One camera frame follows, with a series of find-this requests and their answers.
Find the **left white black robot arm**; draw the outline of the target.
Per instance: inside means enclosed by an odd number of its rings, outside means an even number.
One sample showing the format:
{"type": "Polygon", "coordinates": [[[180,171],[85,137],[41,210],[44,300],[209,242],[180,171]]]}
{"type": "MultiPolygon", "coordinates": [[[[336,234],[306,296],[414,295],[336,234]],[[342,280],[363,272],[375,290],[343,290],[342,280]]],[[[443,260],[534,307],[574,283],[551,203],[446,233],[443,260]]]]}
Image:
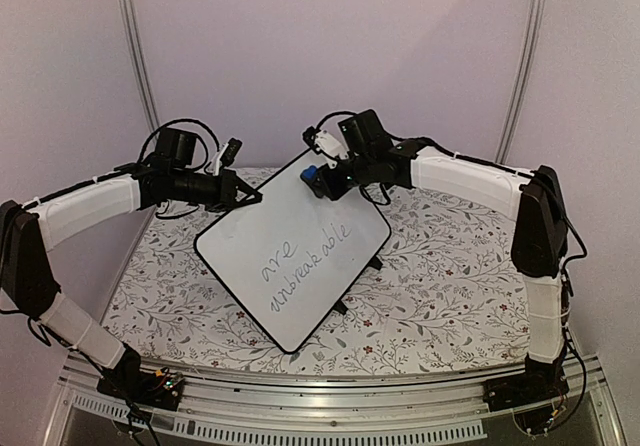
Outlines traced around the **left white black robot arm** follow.
{"type": "Polygon", "coordinates": [[[123,361],[124,342],[62,292],[51,251],[99,224],[166,201],[231,211],[261,199],[230,169],[208,175],[127,164],[26,205],[9,200],[1,207],[1,288],[19,313],[111,370],[111,385],[126,399],[141,399],[149,389],[146,374],[123,361]]]}

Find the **blue whiteboard eraser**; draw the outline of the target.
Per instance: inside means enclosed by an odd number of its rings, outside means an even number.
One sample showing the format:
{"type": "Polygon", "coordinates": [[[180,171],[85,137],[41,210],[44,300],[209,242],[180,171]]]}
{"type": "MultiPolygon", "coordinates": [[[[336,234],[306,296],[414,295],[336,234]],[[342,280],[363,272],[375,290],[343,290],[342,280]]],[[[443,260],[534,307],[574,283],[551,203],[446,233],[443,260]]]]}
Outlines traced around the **blue whiteboard eraser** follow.
{"type": "Polygon", "coordinates": [[[316,180],[318,168],[310,165],[300,173],[300,178],[306,183],[313,183],[316,180]]]}

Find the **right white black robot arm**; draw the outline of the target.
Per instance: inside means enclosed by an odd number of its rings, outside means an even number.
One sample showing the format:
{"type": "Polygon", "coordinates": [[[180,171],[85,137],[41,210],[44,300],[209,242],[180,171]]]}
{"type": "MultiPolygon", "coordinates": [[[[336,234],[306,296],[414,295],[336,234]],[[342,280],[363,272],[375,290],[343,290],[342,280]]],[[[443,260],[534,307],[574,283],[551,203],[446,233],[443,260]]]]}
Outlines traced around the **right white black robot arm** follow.
{"type": "Polygon", "coordinates": [[[372,184],[426,189],[478,203],[514,221],[510,255],[525,284],[530,323],[528,372],[518,378],[517,393],[537,402],[554,388],[568,349],[563,333],[572,294],[567,266],[574,259],[568,238],[577,231],[552,168],[514,169],[448,151],[425,137],[344,147],[324,134],[312,150],[325,162],[306,168],[300,178],[319,198],[337,201],[372,184]]]}

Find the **white whiteboard black frame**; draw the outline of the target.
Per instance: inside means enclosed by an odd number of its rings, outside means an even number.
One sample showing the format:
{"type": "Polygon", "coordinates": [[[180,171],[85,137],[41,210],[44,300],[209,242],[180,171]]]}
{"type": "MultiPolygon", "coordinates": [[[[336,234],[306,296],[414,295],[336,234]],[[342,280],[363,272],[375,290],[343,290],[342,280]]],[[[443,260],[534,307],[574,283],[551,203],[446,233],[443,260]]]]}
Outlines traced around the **white whiteboard black frame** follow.
{"type": "Polygon", "coordinates": [[[302,181],[320,164],[305,151],[259,187],[260,203],[227,212],[194,249],[243,311],[284,353],[297,352],[391,236],[356,190],[333,202],[302,181]]]}

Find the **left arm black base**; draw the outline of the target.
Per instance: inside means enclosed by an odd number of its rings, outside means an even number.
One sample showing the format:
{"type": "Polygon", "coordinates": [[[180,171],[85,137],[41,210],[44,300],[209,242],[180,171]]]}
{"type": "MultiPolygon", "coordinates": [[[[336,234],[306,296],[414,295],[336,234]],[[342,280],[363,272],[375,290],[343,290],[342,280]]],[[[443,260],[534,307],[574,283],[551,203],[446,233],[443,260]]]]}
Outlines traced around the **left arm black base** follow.
{"type": "Polygon", "coordinates": [[[112,369],[103,368],[97,391],[101,394],[167,411],[177,411],[184,391],[184,376],[162,367],[141,369],[141,356],[130,346],[112,369]]]}

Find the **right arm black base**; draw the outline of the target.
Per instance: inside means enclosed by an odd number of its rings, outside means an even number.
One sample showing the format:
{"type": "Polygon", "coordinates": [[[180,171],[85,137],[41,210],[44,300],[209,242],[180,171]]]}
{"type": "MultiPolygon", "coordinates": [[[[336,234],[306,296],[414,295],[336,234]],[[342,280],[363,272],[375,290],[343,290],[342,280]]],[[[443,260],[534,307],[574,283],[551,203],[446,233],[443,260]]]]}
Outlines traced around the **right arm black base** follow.
{"type": "Polygon", "coordinates": [[[547,364],[529,357],[525,360],[523,373],[489,379],[483,383],[483,401],[491,412],[544,402],[539,408],[528,409],[514,416],[516,426],[532,436],[550,431],[568,392],[561,361],[547,364]]]}

